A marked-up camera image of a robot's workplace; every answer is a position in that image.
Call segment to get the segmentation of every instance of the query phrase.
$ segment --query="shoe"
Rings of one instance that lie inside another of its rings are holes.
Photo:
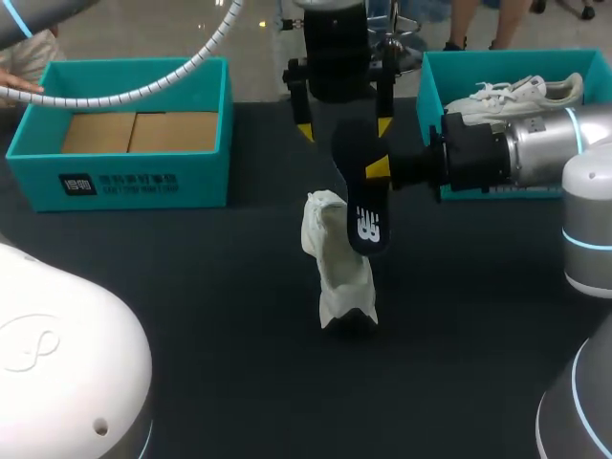
[[[594,17],[595,17],[595,9],[593,7],[584,7],[584,10],[582,10],[582,16],[581,16],[582,20],[590,21]]]
[[[448,113],[461,113],[466,125],[498,124],[516,116],[581,105],[584,93],[580,74],[550,83],[541,76],[528,76],[515,84],[479,84],[484,88],[445,107]]]
[[[455,45],[452,41],[447,41],[447,45],[444,47],[442,51],[465,51],[468,47],[468,38],[463,39],[463,48],[459,45]]]
[[[370,261],[351,248],[346,233],[347,205],[332,191],[308,195],[302,220],[302,249],[317,259],[321,276],[321,328],[353,309],[379,323]]]

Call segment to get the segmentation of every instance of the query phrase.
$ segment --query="new balance logo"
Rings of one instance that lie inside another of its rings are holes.
[[[364,241],[378,243],[381,241],[381,229],[379,215],[363,208],[357,208],[357,233]]]

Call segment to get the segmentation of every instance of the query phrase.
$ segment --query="person's leg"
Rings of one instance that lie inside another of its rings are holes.
[[[466,47],[466,36],[480,0],[452,0],[450,13],[450,38],[448,45],[460,49]]]
[[[66,56],[50,31],[37,33],[12,48],[12,73],[30,83],[38,83],[52,60],[66,60]]]
[[[492,50],[506,50],[512,44],[516,29],[529,12],[532,0],[501,0],[497,35],[492,43]]]

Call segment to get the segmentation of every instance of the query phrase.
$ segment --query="person's hand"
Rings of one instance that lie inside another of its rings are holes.
[[[18,91],[27,91],[28,93],[42,93],[42,86],[32,84],[19,76],[10,74],[4,69],[0,69],[0,86],[6,86]]]

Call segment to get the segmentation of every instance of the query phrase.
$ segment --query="cardboard box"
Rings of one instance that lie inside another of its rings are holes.
[[[186,58],[52,62],[50,96],[93,98],[140,88]],[[31,105],[7,160],[36,211],[218,208],[227,202],[233,101],[228,63],[118,107]]]
[[[62,153],[212,151],[217,122],[204,112],[75,114]]]
[[[445,105],[466,98],[478,89],[477,83],[514,83],[528,76],[547,81],[561,81],[573,73],[584,79],[584,103],[612,101],[612,71],[599,50],[495,51],[461,53],[425,53],[417,114],[421,135],[429,145],[429,127],[441,131]],[[516,188],[499,186],[489,192],[469,190],[453,193],[442,188],[442,198],[509,199],[556,198],[559,186]]]

